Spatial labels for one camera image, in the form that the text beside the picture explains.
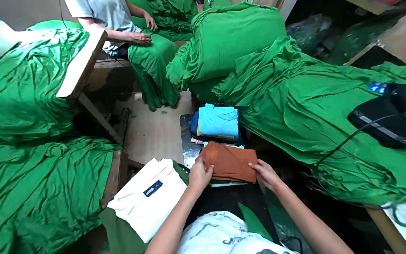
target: human hand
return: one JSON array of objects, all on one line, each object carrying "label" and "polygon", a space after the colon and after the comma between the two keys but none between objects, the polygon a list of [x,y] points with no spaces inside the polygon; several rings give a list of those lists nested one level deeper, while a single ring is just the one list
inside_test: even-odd
[{"label": "human hand", "polygon": [[214,172],[214,165],[206,168],[204,159],[199,158],[190,169],[188,188],[201,193],[211,180],[212,172]]},{"label": "human hand", "polygon": [[249,163],[249,166],[258,173],[256,178],[271,191],[277,191],[279,185],[284,184],[275,170],[262,159],[258,159],[258,164],[255,165]]},{"label": "human hand", "polygon": [[142,46],[148,46],[151,43],[151,35],[142,32],[127,32],[126,40],[132,43],[138,43]]},{"label": "human hand", "polygon": [[147,27],[151,26],[151,31],[156,31],[157,29],[156,22],[148,12],[144,13],[144,18],[147,21]]}]

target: table leg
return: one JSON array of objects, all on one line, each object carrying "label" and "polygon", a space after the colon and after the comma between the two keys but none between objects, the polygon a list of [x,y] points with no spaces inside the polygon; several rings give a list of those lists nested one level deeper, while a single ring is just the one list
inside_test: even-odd
[{"label": "table leg", "polygon": [[89,98],[84,94],[78,97],[78,101],[93,115],[94,118],[107,130],[110,136],[119,144],[123,145],[123,139],[117,134],[116,130],[110,125],[110,123],[104,118],[103,114],[93,105]]}]

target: navy blue label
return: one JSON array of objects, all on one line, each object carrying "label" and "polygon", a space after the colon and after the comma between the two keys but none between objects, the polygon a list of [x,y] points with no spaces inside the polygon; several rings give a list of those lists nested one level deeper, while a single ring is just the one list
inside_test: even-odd
[{"label": "navy blue label", "polygon": [[145,196],[147,196],[147,198],[148,198],[153,193],[155,193],[159,188],[161,188],[161,186],[162,186],[162,183],[159,180],[157,182],[153,183],[153,185],[150,188],[148,188],[144,191]]}]

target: clothing label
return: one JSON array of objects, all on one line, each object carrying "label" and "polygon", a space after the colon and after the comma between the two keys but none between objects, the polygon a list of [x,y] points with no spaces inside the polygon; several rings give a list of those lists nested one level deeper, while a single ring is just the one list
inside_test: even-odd
[{"label": "clothing label", "polygon": [[150,188],[148,188],[144,191],[145,196],[147,196],[147,198],[148,198],[153,193],[155,193],[159,188],[161,188],[161,186],[162,186],[162,183],[161,183],[161,181],[158,180]]},{"label": "clothing label", "polygon": [[368,86],[368,90],[376,92],[376,93],[384,94],[386,86],[387,86],[387,83],[374,81]]}]

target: wrist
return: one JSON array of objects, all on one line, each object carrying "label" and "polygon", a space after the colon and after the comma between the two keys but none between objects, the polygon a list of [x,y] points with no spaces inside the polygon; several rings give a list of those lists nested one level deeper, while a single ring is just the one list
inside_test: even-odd
[{"label": "wrist", "polygon": [[287,185],[281,179],[278,179],[272,185],[272,192],[279,197],[285,193],[287,188]]},{"label": "wrist", "polygon": [[188,192],[192,196],[196,196],[197,198],[201,195],[203,190],[204,188],[192,184],[189,184],[189,186],[187,186],[186,188],[186,192]]}]

